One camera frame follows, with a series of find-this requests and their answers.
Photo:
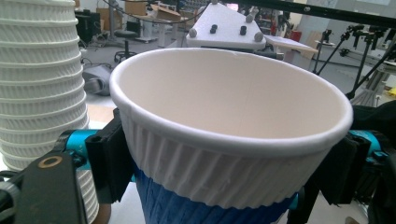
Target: black cable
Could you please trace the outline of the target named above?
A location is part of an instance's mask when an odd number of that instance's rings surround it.
[[[16,175],[18,172],[14,172],[14,171],[0,171],[0,177],[3,178],[11,178],[14,175]]]
[[[95,65],[105,65],[107,66],[109,69],[113,68],[113,65],[111,65],[110,63],[93,63],[90,59],[88,58],[81,58],[81,62],[84,63],[84,60],[88,61],[89,63],[86,63],[86,65],[88,66],[95,66]]]
[[[103,1],[104,1],[106,4],[108,4],[110,7],[113,7],[113,8],[116,9],[118,12],[120,12],[120,13],[122,13],[122,14],[124,14],[124,15],[127,15],[127,16],[129,16],[129,17],[132,17],[132,18],[135,18],[135,19],[138,19],[138,20],[141,20],[141,21],[147,21],[147,20],[141,19],[141,18],[139,18],[139,17],[136,17],[136,16],[134,16],[134,15],[132,15],[132,14],[126,13],[124,10],[119,9],[119,8],[117,8],[117,7],[114,7],[113,5],[110,5],[110,3],[108,3],[106,0],[103,0]],[[204,13],[204,11],[206,10],[207,6],[209,6],[209,4],[207,4],[206,7],[204,8],[204,10],[202,10],[200,13],[198,13],[197,15],[195,15],[195,16],[193,16],[193,17],[187,19],[187,20],[184,20],[184,21],[148,21],[148,22],[158,23],[158,24],[176,24],[176,23],[183,23],[183,22],[186,22],[186,21],[195,20],[195,18],[201,16],[201,15]]]
[[[84,63],[84,60],[87,60],[88,62],[90,62],[90,64],[92,64],[92,61],[87,59],[87,58],[81,58],[81,62]]]

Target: floor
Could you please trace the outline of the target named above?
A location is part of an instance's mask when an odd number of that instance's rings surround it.
[[[177,41],[175,42],[174,40],[171,40],[170,34],[168,34],[166,36],[166,41],[165,41],[166,45],[169,46],[169,48],[174,48],[175,46],[177,46],[178,48],[180,46],[186,48],[187,47],[186,42],[185,39],[183,40],[182,36],[183,33],[179,32]],[[116,66],[117,64],[113,62],[113,56],[116,51],[121,49],[117,47],[110,47],[109,45],[110,44],[107,43],[107,46],[101,48],[89,47],[87,48],[87,51],[86,53],[84,53],[83,57],[89,59],[92,63],[110,63],[112,66]],[[147,44],[137,41],[130,41],[130,50],[135,51],[137,53],[145,52],[148,50],[154,50],[154,49],[158,49],[158,43],[156,41]],[[308,70],[312,71],[314,65],[315,65],[315,61],[312,61],[311,64],[309,64]],[[357,67],[328,64],[325,67],[325,69],[322,71],[320,76],[331,82],[336,87],[338,87],[342,92],[347,93],[351,90],[353,86],[357,72],[358,72]],[[390,100],[394,100],[394,98],[384,94],[382,98],[379,100],[378,104],[380,105]],[[89,94],[87,102],[88,104],[114,106],[110,97],[101,97],[91,94]],[[360,224],[367,223],[367,217],[364,214],[363,209],[357,203],[353,202],[352,204],[342,204],[339,206],[328,205],[326,200],[319,194],[314,210],[310,216],[308,223],[312,223],[312,224],[340,223],[341,224],[341,223],[345,223],[347,217],[353,217]],[[287,215],[283,216],[279,220],[279,223],[281,224],[287,223]]]

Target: white paper cup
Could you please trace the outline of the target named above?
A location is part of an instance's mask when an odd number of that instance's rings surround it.
[[[13,144],[37,144],[42,142],[49,142],[58,139],[58,137],[67,130],[85,129],[88,127],[90,120],[87,115],[81,116],[72,122],[41,130],[28,131],[14,131],[6,130],[0,131],[0,139],[5,142]]]
[[[15,166],[13,166],[13,165],[10,165],[10,164],[8,163],[8,161],[5,160],[4,157],[3,157],[3,163],[4,163],[4,165],[8,168],[8,170],[10,170],[10,171],[19,172],[19,171],[22,171],[22,170],[23,170],[23,169],[21,169],[21,168],[18,168],[18,167],[15,167]]]
[[[12,62],[12,63],[3,63],[0,61],[0,67],[2,68],[43,68],[43,67],[54,67],[54,66],[60,66],[60,65],[66,65],[71,62],[75,62],[77,60],[81,59],[81,52],[78,53],[77,56],[68,58],[62,61],[58,62],[49,62],[49,63],[17,63],[17,62]]]
[[[53,66],[46,64],[37,64],[36,67],[2,67],[0,65],[0,82],[40,82],[58,78],[70,77],[82,72],[80,57],[67,60],[64,64],[55,64]]]
[[[276,222],[352,121],[321,77],[227,50],[142,53],[110,89],[148,224]]]
[[[0,46],[0,66],[2,63],[55,63],[75,58],[79,54],[78,39],[46,47],[29,43],[18,47],[3,44]]]
[[[13,144],[0,140],[0,148],[7,154],[18,157],[40,157],[53,150],[55,140],[37,144]]]
[[[3,119],[0,116],[0,132],[6,132],[8,130],[41,130],[57,127],[76,120],[86,115],[87,112],[85,99],[83,99],[79,104],[70,107],[70,109],[59,111],[50,117],[37,118],[36,116],[25,116],[20,119]]]
[[[76,25],[36,27],[0,23],[0,40],[2,43],[59,43],[72,41],[76,38],[78,38]]]
[[[2,21],[72,21],[74,1],[56,0],[2,0],[0,1],[0,23]]]
[[[85,100],[86,93],[83,88],[84,83],[81,83],[75,90],[45,98],[18,100],[0,98],[0,118],[23,119],[26,116],[34,116],[35,119],[40,119],[54,116]]]
[[[36,158],[29,157],[17,157],[10,154],[7,154],[0,148],[0,152],[3,154],[3,161],[5,165],[10,169],[23,170],[26,168],[32,161],[35,161]]]
[[[0,83],[0,102],[5,99],[37,99],[62,95],[78,89],[84,83],[82,76],[75,76],[70,79],[61,78],[57,82],[40,83],[32,82],[21,85],[3,85]]]
[[[81,188],[82,199],[85,204],[87,219],[92,223],[97,216],[96,207],[99,206],[92,178],[92,171],[77,171],[77,176],[78,183]]]

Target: table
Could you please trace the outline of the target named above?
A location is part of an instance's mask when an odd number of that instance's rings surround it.
[[[215,34],[210,34],[213,24],[218,26]],[[247,27],[246,35],[240,35],[241,26]],[[222,4],[209,4],[199,20],[192,27],[196,37],[187,35],[189,47],[212,47],[224,49],[264,49],[265,40],[254,41],[260,32],[255,21],[247,23],[246,17]]]
[[[295,49],[302,52],[318,53],[317,49],[313,49],[307,45],[294,41],[292,39],[283,38],[280,36],[265,35],[267,43],[274,46],[274,51]]]
[[[294,64],[305,70],[309,69],[311,63],[311,58],[305,57],[305,54],[311,54],[312,57],[313,54],[318,53],[317,49],[313,49],[292,39],[273,35],[265,35],[264,38],[268,44],[274,47],[274,52],[285,54],[283,62]]]

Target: stacked paper cup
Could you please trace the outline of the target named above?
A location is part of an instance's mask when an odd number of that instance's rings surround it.
[[[0,0],[0,151],[20,171],[66,130],[88,128],[72,0]],[[78,172],[90,222],[92,173]]]

